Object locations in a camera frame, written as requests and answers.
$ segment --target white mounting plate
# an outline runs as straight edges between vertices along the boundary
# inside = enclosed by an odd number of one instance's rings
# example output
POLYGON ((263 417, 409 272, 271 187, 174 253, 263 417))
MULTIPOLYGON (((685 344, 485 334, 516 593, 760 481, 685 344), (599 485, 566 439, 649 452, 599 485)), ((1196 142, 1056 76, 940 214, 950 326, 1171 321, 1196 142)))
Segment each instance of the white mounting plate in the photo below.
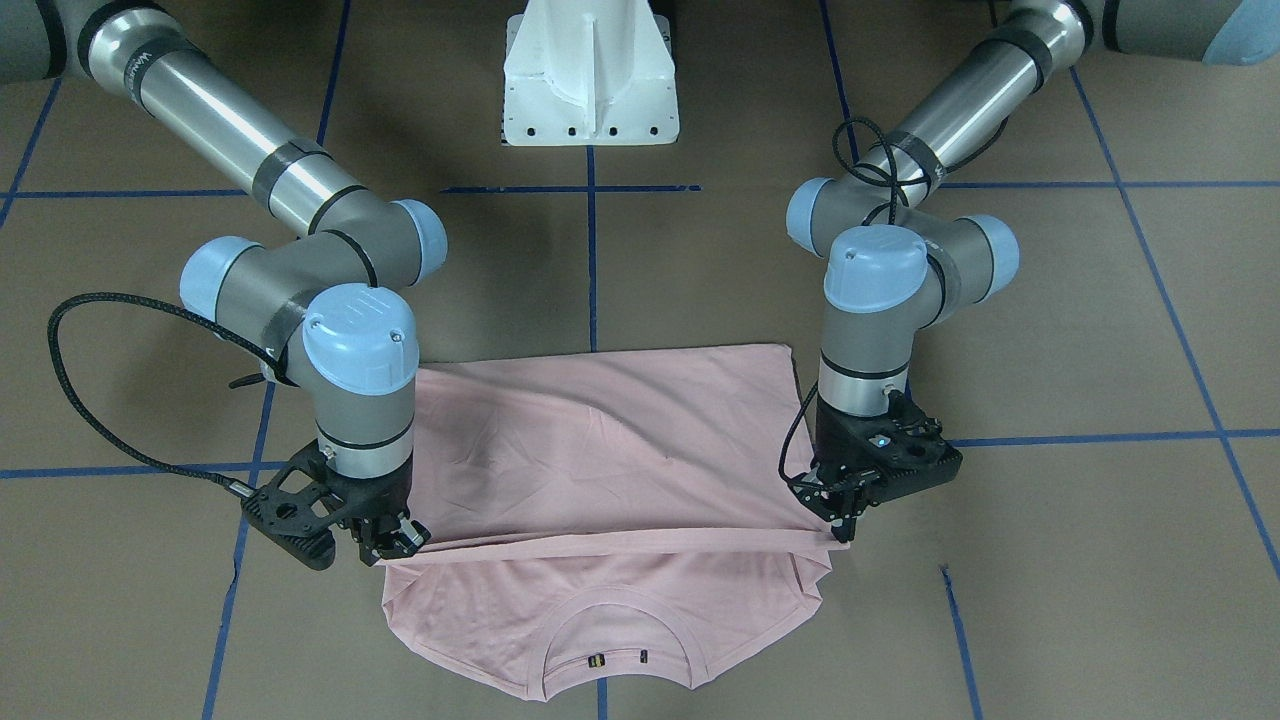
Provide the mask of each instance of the white mounting plate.
POLYGON ((680 136, 671 23, 645 0, 530 0, 507 22, 503 138, 664 145, 680 136))

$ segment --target light blue joint cap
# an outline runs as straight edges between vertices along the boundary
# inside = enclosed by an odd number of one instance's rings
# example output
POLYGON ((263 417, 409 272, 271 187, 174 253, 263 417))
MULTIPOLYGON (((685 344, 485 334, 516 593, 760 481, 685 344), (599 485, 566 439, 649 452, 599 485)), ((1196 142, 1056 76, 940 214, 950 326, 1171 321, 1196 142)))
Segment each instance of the light blue joint cap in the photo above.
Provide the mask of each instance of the light blue joint cap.
POLYGON ((1280 0, 1244 0, 1204 50, 1206 65, 1256 65, 1280 51, 1280 0))
POLYGON ((417 269, 417 279, 410 284, 422 282, 422 278, 440 269, 445 256, 449 254, 449 236, 444 232, 444 223, 425 204, 417 200, 392 200, 392 205, 399 205, 408 213, 417 228, 417 241, 422 247, 422 261, 417 269))
POLYGON ((791 202, 787 204, 787 234, 796 241, 796 245, 818 258, 822 255, 813 246, 813 206, 818 202, 818 193, 828 182, 831 178, 813 178, 805 182, 796 188, 791 202))
POLYGON ((218 314, 218 293, 223 290, 223 281, 241 254, 251 247, 262 246, 230 234, 215 237, 200 246, 187 260, 178 281, 178 296, 182 297, 183 306, 206 320, 216 322, 214 315, 218 314))
POLYGON ((831 245, 823 290, 845 313, 879 313, 906 302, 929 272, 924 238, 899 225, 849 228, 831 245))
POLYGON ((311 301, 302 347, 326 380, 357 395, 390 395, 417 373, 417 332, 408 302, 385 287, 348 283, 311 301))
POLYGON ((1021 263, 1021 250, 1018 249, 1018 237, 1000 218, 991 215, 966 215, 963 219, 978 225, 982 234, 987 236, 987 245, 991 247, 991 287, 987 295, 978 302, 986 302, 988 297, 1005 290, 1018 274, 1021 263))

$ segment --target black band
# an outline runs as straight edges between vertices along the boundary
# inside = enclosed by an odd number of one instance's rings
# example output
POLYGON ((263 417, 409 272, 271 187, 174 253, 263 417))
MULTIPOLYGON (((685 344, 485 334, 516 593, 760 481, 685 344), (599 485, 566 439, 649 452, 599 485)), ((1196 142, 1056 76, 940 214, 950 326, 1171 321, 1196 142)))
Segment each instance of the black band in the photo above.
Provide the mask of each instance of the black band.
POLYGON ((845 375, 846 378, 856 378, 860 380, 883 380, 886 378, 892 378, 893 375, 906 370, 906 366, 911 364, 910 361, 908 361, 904 363, 902 366, 896 370, 886 370, 883 373, 860 373, 858 370, 850 370, 849 368, 841 368, 840 365, 836 365, 822 352, 819 352, 819 355, 822 355, 823 365, 831 368, 832 370, 840 373, 841 375, 845 375))
POLYGON ((351 249, 356 251, 356 255, 360 258, 361 264, 365 265, 365 273, 369 274, 369 287, 378 287, 378 272, 374 270, 374 261, 369 259, 369 254, 365 252, 364 246, 356 242, 356 238, 351 237, 349 234, 342 231, 326 229, 324 232, 342 238, 343 242, 349 245, 351 249))
POLYGON ((334 202, 342 200, 343 197, 351 195, 352 192, 356 192, 357 190, 369 190, 369 188, 362 184, 348 184, 347 187, 339 190, 338 192, 334 192, 329 197, 329 200, 325 200, 320 205, 320 208, 316 209, 316 214, 311 217, 311 223, 307 225, 307 234, 316 233, 316 228, 320 225, 320 220, 324 218, 324 214, 329 211, 329 208, 333 208, 334 202))
POLYGON ((271 213, 271 191, 275 190, 275 183, 289 169, 289 165, 308 155, 329 156, 324 147, 320 147, 315 142, 294 137, 264 158, 253 173, 253 190, 251 192, 253 200, 266 208, 268 213, 271 213))
POLYGON ((398 441, 399 438, 404 437, 404 433, 410 432, 412 428, 413 428, 413 423, 411 421, 408 425, 404 425, 403 430, 396 433, 396 437, 387 438, 387 439, 384 439, 381 442, 371 442, 369 445, 360 445, 360 443, 352 443, 352 442, 343 442, 343 441, 333 437, 332 434, 326 433, 325 429, 321 428, 319 423, 316 423, 316 429, 320 430, 320 434, 323 434, 325 439, 333 442, 334 445, 340 445, 342 447, 346 447, 347 450, 378 450, 379 447, 387 447, 388 445, 390 445, 390 443, 398 441))
POLYGON ((1102 42, 1107 45, 1107 50, 1124 53, 1116 41, 1116 15, 1119 14, 1120 0, 1107 0, 1107 4, 1102 6, 1102 42))
POLYGON ((1023 53, 1027 53, 1027 56, 1036 64, 1036 90, 1032 92, 1044 87, 1044 78, 1053 72, 1053 54, 1050 51, 1048 45, 1044 45, 1044 41, 1041 40, 1041 36, 1029 29, 1000 26, 998 28, 991 31, 991 35, 979 42, 978 47, 982 47, 988 42, 1007 42, 1023 53))
POLYGON ((40 19, 45 23, 45 35, 49 37, 49 72, 45 73, 45 79, 49 79, 67 69, 67 33, 63 31, 63 17, 58 14, 52 0, 36 0, 36 9, 40 10, 40 19))
POLYGON ((164 8, 151 3, 151 0, 111 0, 106 5, 102 5, 93 14, 84 20, 84 27, 81 28, 79 40, 76 42, 77 55, 79 56, 81 67, 84 68, 84 74, 93 77, 93 70, 88 69, 88 49, 93 45, 93 37, 97 31, 102 29, 102 26, 108 20, 119 15, 125 10, 160 10, 164 13, 164 8))
POLYGON ((1089 9, 1080 0, 1065 0, 1065 3, 1075 13, 1075 18, 1080 20, 1080 27, 1084 28, 1084 49, 1088 50, 1093 45, 1093 15, 1089 14, 1089 9))
POLYGON ((897 147, 902 152, 906 152, 908 158, 915 160, 915 164, 920 167, 922 172, 924 172, 924 177, 928 181, 931 191, 942 184, 942 178, 947 177, 947 167, 942 164, 942 160, 938 159, 937 152, 929 147, 928 142, 924 142, 919 137, 901 129, 888 133, 884 136, 884 140, 892 147, 897 147))
MULTIPOLYGON (((165 35, 155 40, 148 40, 129 56, 129 61, 124 65, 124 90, 129 92, 129 97, 138 104, 138 108, 147 110, 147 106, 142 104, 142 78, 147 74, 147 70, 160 58, 164 58, 169 53, 179 51, 196 53, 201 58, 205 58, 205 54, 198 47, 192 45, 186 37, 177 35, 165 35)), ((147 114, 155 117, 151 110, 147 110, 147 114)))

